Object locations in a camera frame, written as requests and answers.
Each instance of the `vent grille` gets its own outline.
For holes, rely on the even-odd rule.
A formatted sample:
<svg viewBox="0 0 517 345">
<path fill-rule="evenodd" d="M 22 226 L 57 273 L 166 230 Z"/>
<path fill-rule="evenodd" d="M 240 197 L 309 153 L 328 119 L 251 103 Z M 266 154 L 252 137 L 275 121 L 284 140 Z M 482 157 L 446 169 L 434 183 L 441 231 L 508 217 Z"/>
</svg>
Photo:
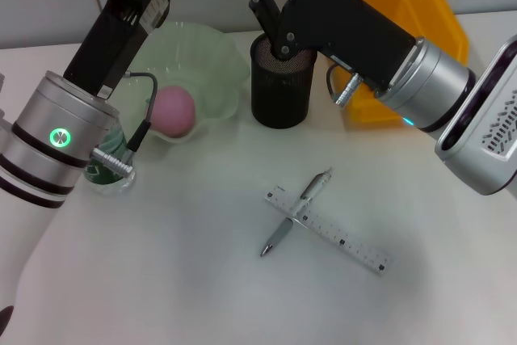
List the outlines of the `vent grille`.
<svg viewBox="0 0 517 345">
<path fill-rule="evenodd" d="M 492 153 L 506 154 L 517 138 L 517 90 L 511 99 L 504 103 L 504 109 L 490 125 L 489 132 L 483 136 L 482 144 Z"/>
</svg>

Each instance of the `green indicator light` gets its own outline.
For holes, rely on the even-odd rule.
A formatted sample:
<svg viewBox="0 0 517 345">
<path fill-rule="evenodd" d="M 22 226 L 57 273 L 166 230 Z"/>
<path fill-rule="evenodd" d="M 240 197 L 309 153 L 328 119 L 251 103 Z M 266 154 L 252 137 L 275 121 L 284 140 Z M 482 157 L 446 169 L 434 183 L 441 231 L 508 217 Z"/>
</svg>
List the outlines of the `green indicator light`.
<svg viewBox="0 0 517 345">
<path fill-rule="evenodd" d="M 58 149 L 62 149 L 70 144 L 72 136 L 63 128 L 56 128 L 50 133 L 50 143 Z"/>
</svg>

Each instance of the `black cable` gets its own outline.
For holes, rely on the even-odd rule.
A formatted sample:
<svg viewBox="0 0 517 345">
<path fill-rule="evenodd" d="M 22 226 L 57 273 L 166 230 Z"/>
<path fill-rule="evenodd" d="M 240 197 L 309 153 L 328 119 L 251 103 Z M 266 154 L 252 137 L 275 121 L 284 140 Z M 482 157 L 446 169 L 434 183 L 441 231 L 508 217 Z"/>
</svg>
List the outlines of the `black cable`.
<svg viewBox="0 0 517 345">
<path fill-rule="evenodd" d="M 330 93 L 330 97 L 334 97 L 335 96 L 335 92 L 334 92 L 334 89 L 332 88 L 332 72 L 334 71 L 334 69 L 336 69 L 339 65 L 338 64 L 333 64 L 330 66 L 330 68 L 326 71 L 326 87 L 327 89 L 329 90 L 329 93 Z"/>
<path fill-rule="evenodd" d="M 141 122 L 138 129 L 135 131 L 134 135 L 128 142 L 127 148 L 130 149 L 133 153 L 136 153 L 144 141 L 145 135 L 151 128 L 151 115 L 153 114 L 154 102 L 156 101 L 156 95 L 158 94 L 158 80 L 154 76 L 154 74 L 147 72 L 131 72 L 128 73 L 129 77 L 148 77 L 153 80 L 153 93 L 151 94 L 151 99 L 149 100 L 149 106 L 147 107 L 147 115 L 145 119 Z"/>
</svg>

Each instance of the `yellow plastic bin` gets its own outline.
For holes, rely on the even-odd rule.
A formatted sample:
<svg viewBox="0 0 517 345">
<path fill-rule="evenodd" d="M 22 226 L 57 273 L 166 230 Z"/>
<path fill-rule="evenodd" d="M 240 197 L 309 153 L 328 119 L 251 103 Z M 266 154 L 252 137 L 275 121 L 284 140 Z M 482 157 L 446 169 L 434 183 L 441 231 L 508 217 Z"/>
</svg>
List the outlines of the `yellow plastic bin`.
<svg viewBox="0 0 517 345">
<path fill-rule="evenodd" d="M 425 36 L 447 54 L 466 65 L 469 40 L 446 0 L 364 0 L 413 36 Z M 342 68 L 334 71 L 334 87 L 343 90 L 351 75 Z M 343 113 L 352 128 L 382 128 L 403 125 L 402 118 L 379 103 L 362 85 Z"/>
</svg>

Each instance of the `black mesh pen holder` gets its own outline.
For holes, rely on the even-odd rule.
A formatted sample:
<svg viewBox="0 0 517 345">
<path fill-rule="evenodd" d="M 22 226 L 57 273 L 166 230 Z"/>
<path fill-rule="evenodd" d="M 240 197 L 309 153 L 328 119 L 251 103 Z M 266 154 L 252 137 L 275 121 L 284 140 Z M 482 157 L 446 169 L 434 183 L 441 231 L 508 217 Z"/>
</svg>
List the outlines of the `black mesh pen holder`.
<svg viewBox="0 0 517 345">
<path fill-rule="evenodd" d="M 277 60 L 262 34 L 251 45 L 251 111 L 269 128 L 291 128 L 307 117 L 317 52 L 301 51 L 289 61 Z"/>
</svg>

